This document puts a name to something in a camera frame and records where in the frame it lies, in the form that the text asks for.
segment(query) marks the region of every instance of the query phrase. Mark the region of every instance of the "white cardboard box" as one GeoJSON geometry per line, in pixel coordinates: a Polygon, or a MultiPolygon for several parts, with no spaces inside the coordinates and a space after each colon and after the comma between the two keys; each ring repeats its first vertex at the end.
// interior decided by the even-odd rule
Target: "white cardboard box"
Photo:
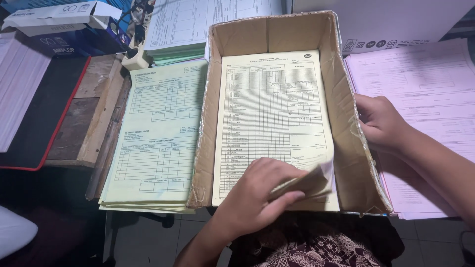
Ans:
{"type": "Polygon", "coordinates": [[[338,15],[343,55],[437,42],[475,6],[475,0],[286,2],[292,13],[334,11],[338,15]]]}

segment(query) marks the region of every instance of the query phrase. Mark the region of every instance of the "printed form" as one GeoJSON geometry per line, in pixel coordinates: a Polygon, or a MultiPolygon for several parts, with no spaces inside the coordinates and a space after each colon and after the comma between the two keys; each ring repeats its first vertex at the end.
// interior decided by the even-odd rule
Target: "printed form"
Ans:
{"type": "MultiPolygon", "coordinates": [[[[213,206],[255,159],[308,171],[333,159],[317,50],[223,57],[218,114],[213,206]]],[[[336,191],[320,201],[339,210],[336,191]]]]}
{"type": "Polygon", "coordinates": [[[280,0],[156,0],[145,50],[206,43],[211,25],[282,15],[280,0]]]}
{"type": "MultiPolygon", "coordinates": [[[[475,162],[475,67],[467,39],[351,55],[356,91],[386,96],[414,128],[475,162]]],[[[454,213],[415,171],[379,153],[396,212],[454,213]]]]}
{"type": "Polygon", "coordinates": [[[104,202],[188,198],[206,69],[200,60],[131,72],[104,202]]]}

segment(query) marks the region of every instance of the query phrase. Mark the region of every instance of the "person's left hand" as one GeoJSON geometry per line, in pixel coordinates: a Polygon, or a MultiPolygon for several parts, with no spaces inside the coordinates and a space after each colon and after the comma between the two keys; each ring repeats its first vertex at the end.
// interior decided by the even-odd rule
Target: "person's left hand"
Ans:
{"type": "Polygon", "coordinates": [[[302,191],[292,191],[268,202],[271,190],[307,173],[275,159],[254,160],[216,210],[209,221],[210,227],[228,242],[261,230],[288,206],[305,197],[302,191]]]}

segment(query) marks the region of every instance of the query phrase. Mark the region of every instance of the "black mat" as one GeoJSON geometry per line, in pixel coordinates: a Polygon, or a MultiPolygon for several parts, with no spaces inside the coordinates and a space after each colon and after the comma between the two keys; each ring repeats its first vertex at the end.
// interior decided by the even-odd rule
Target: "black mat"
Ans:
{"type": "Polygon", "coordinates": [[[90,57],[51,60],[10,147],[0,153],[0,168],[41,168],[89,60],[90,57]]]}

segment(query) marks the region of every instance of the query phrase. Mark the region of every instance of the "wooden table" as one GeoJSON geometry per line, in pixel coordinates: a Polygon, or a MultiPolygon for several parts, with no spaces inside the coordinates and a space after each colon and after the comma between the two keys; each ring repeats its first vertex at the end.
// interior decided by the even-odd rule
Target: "wooden table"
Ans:
{"type": "Polygon", "coordinates": [[[94,168],[118,96],[130,89],[123,55],[92,57],[45,166],[94,168]]]}

